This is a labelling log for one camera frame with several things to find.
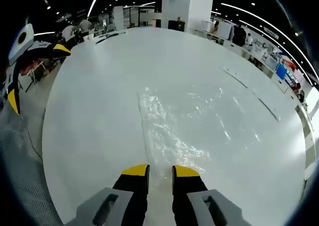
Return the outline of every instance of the table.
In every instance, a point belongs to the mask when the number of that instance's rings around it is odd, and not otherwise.
[[[171,184],[148,154],[158,146],[152,152],[162,172],[173,163],[194,168],[250,224],[282,226],[299,202],[305,171],[302,123],[282,92],[206,39],[161,28],[127,31],[75,46],[53,84],[43,164],[62,221],[125,168],[151,163],[146,224],[174,225]]]

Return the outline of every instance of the white wall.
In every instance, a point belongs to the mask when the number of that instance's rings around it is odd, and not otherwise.
[[[193,33],[203,20],[210,21],[212,6],[213,0],[190,0],[186,31]]]
[[[190,0],[162,0],[161,27],[168,28],[169,20],[181,17],[187,25]]]
[[[151,22],[153,19],[161,19],[161,13],[155,13],[153,8],[147,9],[147,13],[140,13],[140,21],[146,21],[149,22],[149,25],[151,25]],[[128,8],[125,8],[123,11],[124,18],[130,18],[130,10]],[[139,25],[139,8],[134,7],[131,8],[131,23],[134,23],[135,26]]]
[[[113,18],[114,18],[115,28],[117,30],[124,29],[123,6],[115,6],[113,8]]]
[[[102,22],[102,20],[107,19],[109,21],[109,14],[108,13],[102,13],[99,15],[99,21]]]

